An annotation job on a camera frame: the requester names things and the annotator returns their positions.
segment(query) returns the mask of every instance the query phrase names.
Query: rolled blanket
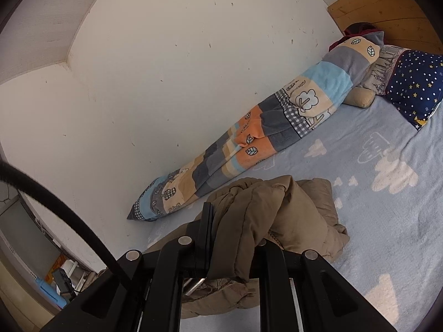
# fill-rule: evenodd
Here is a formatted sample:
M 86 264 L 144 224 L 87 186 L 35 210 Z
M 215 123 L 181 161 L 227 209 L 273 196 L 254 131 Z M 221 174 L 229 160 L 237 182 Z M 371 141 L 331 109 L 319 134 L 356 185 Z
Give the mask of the rolled blanket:
M 306 136 L 361 82 L 379 50 L 355 37 L 328 52 L 320 63 L 254 106 L 203 154 L 152 181 L 128 219 L 155 221 L 179 210 Z

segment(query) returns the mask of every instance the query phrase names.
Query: navy blue pillow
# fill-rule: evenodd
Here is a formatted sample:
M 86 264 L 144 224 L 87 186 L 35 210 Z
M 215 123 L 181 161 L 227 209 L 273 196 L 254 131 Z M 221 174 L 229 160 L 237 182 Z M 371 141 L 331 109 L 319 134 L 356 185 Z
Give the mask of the navy blue pillow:
M 400 55 L 384 96 L 418 131 L 443 98 L 443 55 L 407 50 Z

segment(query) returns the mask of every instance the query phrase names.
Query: wooden headboard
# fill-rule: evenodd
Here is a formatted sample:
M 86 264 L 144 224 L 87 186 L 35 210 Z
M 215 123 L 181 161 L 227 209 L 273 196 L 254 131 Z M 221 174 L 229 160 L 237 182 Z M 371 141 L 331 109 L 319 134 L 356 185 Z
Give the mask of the wooden headboard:
M 443 54 L 442 42 L 415 0 L 338 0 L 328 11 L 341 31 L 370 22 L 385 32 L 387 44 Z

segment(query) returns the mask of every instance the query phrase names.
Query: brown jacket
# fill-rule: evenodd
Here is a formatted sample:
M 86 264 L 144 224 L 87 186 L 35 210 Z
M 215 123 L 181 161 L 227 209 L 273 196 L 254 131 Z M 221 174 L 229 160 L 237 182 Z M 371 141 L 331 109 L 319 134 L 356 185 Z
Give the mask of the brown jacket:
M 346 228 L 338 223 L 328 180 L 242 178 L 212 193 L 208 202 L 214 206 L 216 236 L 210 268 L 205 282 L 192 295 L 183 296 L 182 318 L 259 305 L 258 280 L 249 280 L 249 269 L 254 248 L 263 238 L 291 252 L 316 250 L 329 261 L 349 241 Z M 148 251 L 184 235 L 186 226 Z

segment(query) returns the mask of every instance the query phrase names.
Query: bed sheet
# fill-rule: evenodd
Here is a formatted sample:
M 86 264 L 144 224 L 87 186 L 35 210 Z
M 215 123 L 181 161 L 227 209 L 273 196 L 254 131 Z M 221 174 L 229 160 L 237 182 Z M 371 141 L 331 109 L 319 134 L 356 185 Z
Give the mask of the bed sheet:
M 399 332 L 413 331 L 443 286 L 443 108 L 418 133 L 376 97 L 237 178 L 322 177 L 350 242 L 333 266 Z M 155 222 L 153 244 L 201 211 L 205 197 Z M 183 320 L 181 331 L 258 331 L 259 308 Z

